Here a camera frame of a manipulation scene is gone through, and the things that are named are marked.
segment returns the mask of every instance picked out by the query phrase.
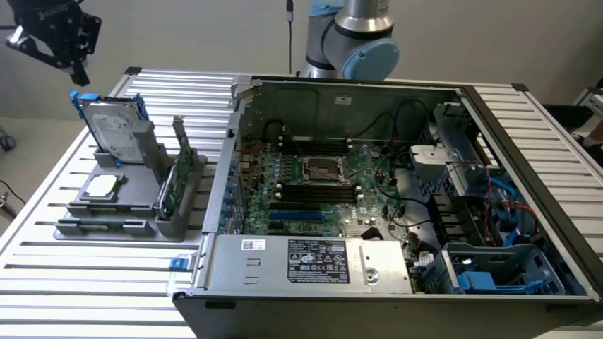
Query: gray parts holder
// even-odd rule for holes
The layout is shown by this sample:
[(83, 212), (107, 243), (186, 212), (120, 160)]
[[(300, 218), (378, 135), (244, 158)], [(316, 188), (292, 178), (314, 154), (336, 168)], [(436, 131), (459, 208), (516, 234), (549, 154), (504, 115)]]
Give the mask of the gray parts holder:
[[(175, 118), (176, 124), (182, 124), (180, 118)], [(207, 158), (192, 157), (180, 205), (170, 220), (163, 220), (156, 213), (159, 192), (175, 159), (158, 144), (154, 129), (151, 121), (139, 121), (134, 127), (144, 165), (116, 165), (115, 157), (98, 149), (98, 166), (67, 206), (66, 217), (56, 222), (55, 239), (146, 242), (184, 239)]]

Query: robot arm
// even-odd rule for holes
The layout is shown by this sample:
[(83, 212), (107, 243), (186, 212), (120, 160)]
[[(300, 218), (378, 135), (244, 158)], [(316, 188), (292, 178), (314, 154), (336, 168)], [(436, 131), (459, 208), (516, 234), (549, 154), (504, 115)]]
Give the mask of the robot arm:
[[(75, 0), (8, 0), (18, 27), (7, 46), (70, 73), (76, 85), (90, 79), (84, 67), (88, 54), (95, 53), (102, 19), (82, 11)], [(52, 54), (38, 49), (36, 39)]]
[(390, 0), (310, 5), (307, 65), (300, 76), (383, 80), (398, 65)]
[[(8, 0), (18, 24), (7, 39), (12, 49), (90, 84), (84, 67), (95, 53), (102, 19), (82, 11), (82, 0)], [(287, 0), (287, 20), (294, 2)], [(302, 76), (383, 80), (396, 67), (399, 47), (390, 36), (390, 0), (322, 0), (310, 9), (307, 65)], [(36, 40), (52, 54), (38, 49)]]

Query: aluminum table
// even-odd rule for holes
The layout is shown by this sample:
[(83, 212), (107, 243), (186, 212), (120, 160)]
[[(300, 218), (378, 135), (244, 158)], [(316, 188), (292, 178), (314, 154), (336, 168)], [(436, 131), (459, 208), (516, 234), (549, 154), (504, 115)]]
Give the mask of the aluminum table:
[[(0, 338), (194, 338), (166, 295), (170, 259), (198, 250), (235, 75), (132, 69), (111, 96), (146, 99), (159, 142), (178, 153), (172, 117), (208, 157), (187, 238), (180, 243), (59, 241), (54, 223), (95, 167), (86, 129), (0, 238)], [(471, 84), (603, 260), (603, 176), (530, 92)], [(190, 280), (179, 273), (176, 280)], [(601, 338), (603, 322), (542, 338)]]

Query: power supply label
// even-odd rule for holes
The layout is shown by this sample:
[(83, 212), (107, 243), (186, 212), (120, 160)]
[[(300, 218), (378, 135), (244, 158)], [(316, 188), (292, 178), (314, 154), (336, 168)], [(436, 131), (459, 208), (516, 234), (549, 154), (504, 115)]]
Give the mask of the power supply label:
[(287, 255), (287, 278), (292, 283), (350, 283), (344, 241), (290, 240)]

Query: circuit board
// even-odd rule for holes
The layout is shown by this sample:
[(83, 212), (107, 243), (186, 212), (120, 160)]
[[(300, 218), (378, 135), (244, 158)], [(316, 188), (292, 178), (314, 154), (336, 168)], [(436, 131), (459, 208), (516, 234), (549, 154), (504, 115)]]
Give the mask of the circuit board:
[[(283, 154), (275, 146), (260, 143), (248, 149), (243, 153), (243, 233), (359, 237), (371, 227), (387, 230), (396, 200), (380, 193), (378, 185), (388, 195), (398, 198), (399, 194), (383, 146), (354, 144), (339, 156)], [(348, 200), (348, 189), (360, 192), (358, 200)], [(287, 200), (288, 191), (294, 200)], [(320, 198), (323, 191), (328, 192), (326, 200)], [(312, 212), (288, 206), (304, 206)]]
[(180, 143), (180, 153), (178, 154), (172, 170), (170, 172), (166, 187), (162, 188), (162, 214), (170, 220), (175, 211), (180, 208), (184, 190), (187, 189), (188, 173), (194, 170), (194, 151), (188, 143), (182, 119), (174, 122), (178, 142)]

